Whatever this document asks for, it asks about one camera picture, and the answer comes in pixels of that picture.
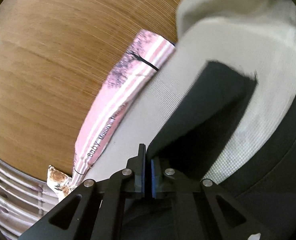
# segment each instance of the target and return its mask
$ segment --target triangular cutout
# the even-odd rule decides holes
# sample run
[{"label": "triangular cutout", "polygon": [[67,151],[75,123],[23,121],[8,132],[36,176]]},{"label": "triangular cutout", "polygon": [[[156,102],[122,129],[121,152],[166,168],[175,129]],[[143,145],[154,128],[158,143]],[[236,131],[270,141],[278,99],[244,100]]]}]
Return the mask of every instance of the triangular cutout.
[{"label": "triangular cutout", "polygon": [[69,228],[71,220],[73,219],[80,200],[81,195],[76,195],[66,206],[64,206],[61,210],[59,210],[54,216],[50,218],[49,223],[63,230],[67,230]]},{"label": "triangular cutout", "polygon": [[247,221],[242,214],[240,214],[233,206],[231,206],[221,196],[216,196],[216,200],[229,226],[231,226],[232,228],[235,228]]}]

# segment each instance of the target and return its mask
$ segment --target brown and white fabric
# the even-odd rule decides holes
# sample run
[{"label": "brown and white fabric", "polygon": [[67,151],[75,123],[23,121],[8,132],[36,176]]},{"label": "brown and white fabric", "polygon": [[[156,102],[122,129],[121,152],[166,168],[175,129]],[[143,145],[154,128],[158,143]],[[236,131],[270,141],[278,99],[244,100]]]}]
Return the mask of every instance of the brown and white fabric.
[{"label": "brown and white fabric", "polygon": [[17,239],[58,203],[45,182],[0,160],[0,230]]}]

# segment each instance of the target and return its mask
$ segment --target gray fabric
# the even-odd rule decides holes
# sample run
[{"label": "gray fabric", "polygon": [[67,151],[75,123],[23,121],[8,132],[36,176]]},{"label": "gray fabric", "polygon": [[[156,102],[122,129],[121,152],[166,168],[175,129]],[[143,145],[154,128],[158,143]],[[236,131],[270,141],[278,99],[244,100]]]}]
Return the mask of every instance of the gray fabric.
[{"label": "gray fabric", "polygon": [[258,85],[206,177],[220,183],[233,174],[286,114],[296,94],[296,7],[291,0],[183,0],[177,28],[176,53],[144,88],[86,178],[108,178],[137,154],[139,143],[148,145],[208,60],[256,76]]}]

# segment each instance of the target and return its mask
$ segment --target pink clothing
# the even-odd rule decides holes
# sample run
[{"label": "pink clothing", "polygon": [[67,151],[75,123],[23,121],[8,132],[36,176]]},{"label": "pink clothing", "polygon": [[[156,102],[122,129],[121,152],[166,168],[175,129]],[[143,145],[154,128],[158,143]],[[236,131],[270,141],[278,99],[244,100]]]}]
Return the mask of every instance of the pink clothing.
[{"label": "pink clothing", "polygon": [[104,151],[135,95],[160,69],[175,47],[163,37],[141,30],[114,66],[93,102],[75,143],[71,187]]}]

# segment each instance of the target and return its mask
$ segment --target wood grain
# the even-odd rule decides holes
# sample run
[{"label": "wood grain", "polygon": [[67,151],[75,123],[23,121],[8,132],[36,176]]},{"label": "wood grain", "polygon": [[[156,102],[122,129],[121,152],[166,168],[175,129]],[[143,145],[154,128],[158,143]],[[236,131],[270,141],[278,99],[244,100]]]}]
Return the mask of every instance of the wood grain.
[{"label": "wood grain", "polygon": [[176,41],[180,0],[4,0],[0,158],[45,180],[71,174],[74,143],[102,82],[141,29]]}]

